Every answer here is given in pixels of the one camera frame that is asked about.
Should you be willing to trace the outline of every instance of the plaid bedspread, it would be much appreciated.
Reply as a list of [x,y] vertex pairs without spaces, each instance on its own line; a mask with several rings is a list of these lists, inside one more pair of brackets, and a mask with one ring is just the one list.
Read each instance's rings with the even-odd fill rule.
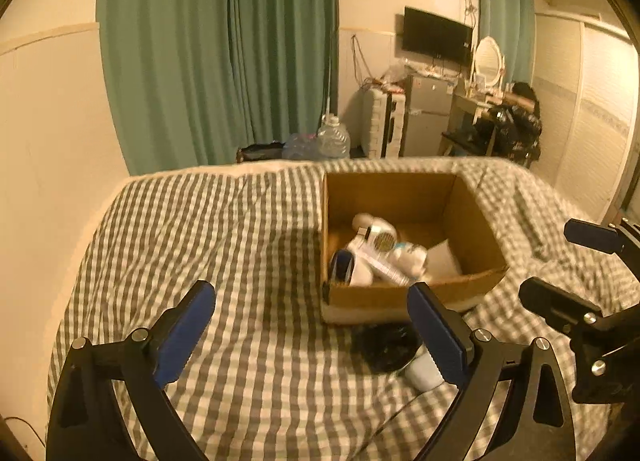
[[[150,326],[194,281],[217,290],[216,311],[166,393],[210,459],[412,459],[456,394],[418,394],[401,374],[372,375],[351,353],[351,330],[320,318],[321,180],[327,170],[456,172],[478,197],[510,269],[465,318],[503,341],[547,337],[567,390],[568,340],[518,301],[531,275],[588,298],[605,314],[640,287],[615,256],[565,242],[584,214],[527,170],[486,158],[329,162],[233,178],[176,173],[128,184],[95,232],[52,353],[49,404],[66,351]],[[142,457],[153,453],[121,383],[116,393]],[[485,449],[506,396],[500,385],[470,452]],[[572,403],[578,459],[606,426],[604,405]]]

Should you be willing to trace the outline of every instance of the cardboard box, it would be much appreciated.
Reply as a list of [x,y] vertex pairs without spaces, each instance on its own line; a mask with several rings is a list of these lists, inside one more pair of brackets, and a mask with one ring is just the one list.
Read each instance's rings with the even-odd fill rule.
[[400,241],[431,248],[449,239],[463,275],[434,281],[442,303],[464,311],[489,292],[507,271],[505,258],[465,181],[427,172],[335,172],[324,177],[322,199],[322,318],[357,324],[407,320],[407,287],[375,282],[350,286],[328,280],[334,252],[356,232],[353,216],[366,212],[395,226]]

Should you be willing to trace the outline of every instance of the white mirror frame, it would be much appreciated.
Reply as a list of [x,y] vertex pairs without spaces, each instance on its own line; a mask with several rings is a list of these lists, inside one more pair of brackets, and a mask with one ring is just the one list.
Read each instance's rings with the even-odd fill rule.
[[[495,54],[498,57],[498,72],[496,73],[496,76],[491,80],[490,80],[491,77],[487,77],[486,75],[479,72],[478,62],[476,61],[476,56],[478,55],[478,48],[480,47],[480,44],[484,42],[489,44],[489,46],[492,48],[492,50],[495,51]],[[498,46],[498,43],[495,41],[493,37],[485,37],[482,40],[480,40],[480,42],[478,42],[478,45],[476,46],[476,50],[474,51],[474,58],[471,64],[471,69],[475,74],[477,73],[479,75],[484,76],[486,87],[497,86],[499,90],[502,89],[502,79],[504,77],[504,55],[502,54],[502,51],[500,51],[500,46]]]

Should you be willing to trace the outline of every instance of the green curtain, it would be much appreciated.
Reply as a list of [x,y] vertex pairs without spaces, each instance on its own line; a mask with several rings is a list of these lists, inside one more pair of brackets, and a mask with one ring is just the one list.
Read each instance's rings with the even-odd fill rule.
[[336,0],[97,0],[107,94],[132,174],[228,164],[312,132]]
[[491,36],[505,59],[504,82],[531,82],[536,33],[534,0],[480,0],[478,40]]

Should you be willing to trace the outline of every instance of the television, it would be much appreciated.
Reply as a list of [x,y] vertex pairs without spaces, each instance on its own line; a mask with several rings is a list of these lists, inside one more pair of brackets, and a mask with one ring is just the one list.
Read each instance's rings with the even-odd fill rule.
[[471,26],[416,8],[404,8],[402,49],[450,60],[460,66],[471,64]]

